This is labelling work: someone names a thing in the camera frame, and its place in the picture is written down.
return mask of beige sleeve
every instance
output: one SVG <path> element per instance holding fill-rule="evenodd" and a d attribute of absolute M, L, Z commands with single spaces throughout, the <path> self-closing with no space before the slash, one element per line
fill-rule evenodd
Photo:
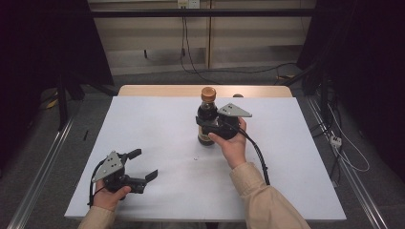
<path fill-rule="evenodd" d="M 245 203 L 247 228 L 309 228 L 291 203 L 265 184 L 253 163 L 239 165 L 230 176 Z"/>
<path fill-rule="evenodd" d="M 112 228 L 116 215 L 114 212 L 92 206 L 86 217 L 81 221 L 78 226 L 79 229 L 104 229 Z"/>

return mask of bottle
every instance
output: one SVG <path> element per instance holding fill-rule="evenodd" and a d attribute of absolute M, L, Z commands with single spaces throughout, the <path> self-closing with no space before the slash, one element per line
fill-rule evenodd
<path fill-rule="evenodd" d="M 199 107 L 197 111 L 198 118 L 202 119 L 203 121 L 212 121 L 215 122 L 215 119 L 218 116 L 217 113 L 217 106 L 215 105 L 215 98 L 217 96 L 217 92 L 212 87 L 205 87 L 202 89 L 202 105 Z M 198 135 L 199 142 L 202 145 L 209 146 L 214 144 L 214 142 L 208 137 L 208 135 L 203 134 L 203 129 L 199 126 L 199 135 Z"/>

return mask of white table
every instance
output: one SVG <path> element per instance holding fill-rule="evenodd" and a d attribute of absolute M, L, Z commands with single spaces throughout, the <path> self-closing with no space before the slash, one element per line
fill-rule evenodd
<path fill-rule="evenodd" d="M 305 219 L 346 219 L 295 98 L 218 94 L 218 107 L 228 102 L 253 114 L 245 119 L 247 132 L 262 150 L 271 185 Z M 65 217 L 82 219 L 87 213 L 89 182 L 99 161 L 113 150 L 128 153 L 141 148 L 141 156 L 127 161 L 126 174 L 144 177 L 159 169 L 159 176 L 146 186 L 144 194 L 129 194 L 120 203 L 119 219 L 244 220 L 243 203 L 220 147 L 204 147 L 197 140 L 195 115 L 200 103 L 197 96 L 115 97 Z M 246 151 L 247 160 L 261 168 L 250 143 Z"/>

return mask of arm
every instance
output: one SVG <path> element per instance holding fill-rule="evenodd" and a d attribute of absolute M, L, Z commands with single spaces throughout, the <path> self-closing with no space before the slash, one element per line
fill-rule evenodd
<path fill-rule="evenodd" d="M 117 204 L 120 199 L 125 197 L 131 187 L 125 186 L 115 193 L 109 192 L 104 188 L 104 182 L 99 180 L 96 183 L 96 194 L 94 205 L 90 208 L 86 217 L 81 221 L 78 228 L 112 228 L 116 215 Z"/>
<path fill-rule="evenodd" d="M 239 119 L 241 128 L 246 130 L 246 123 Z M 208 135 L 223 150 L 235 188 L 245 204 L 247 228 L 309 228 L 306 221 L 275 188 L 267 186 L 259 170 L 245 159 L 246 139 L 235 135 L 224 140 L 210 133 Z"/>

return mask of human hand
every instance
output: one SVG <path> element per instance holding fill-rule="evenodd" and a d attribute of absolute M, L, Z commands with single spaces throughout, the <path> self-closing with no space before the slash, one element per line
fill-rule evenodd
<path fill-rule="evenodd" d="M 119 200 L 125 197 L 129 192 L 131 192 L 131 187 L 124 186 L 115 193 L 112 193 L 105 188 L 104 181 L 100 179 L 96 183 L 96 190 L 100 191 L 95 194 L 93 205 L 114 212 Z"/>
<path fill-rule="evenodd" d="M 241 129 L 246 130 L 246 122 L 239 117 L 239 123 Z M 234 137 L 229 140 L 225 140 L 214 133 L 208 134 L 209 138 L 215 143 L 221 146 L 225 159 L 227 160 L 229 167 L 231 169 L 236 168 L 238 165 L 246 162 L 245 148 L 246 148 L 246 138 L 237 133 Z"/>

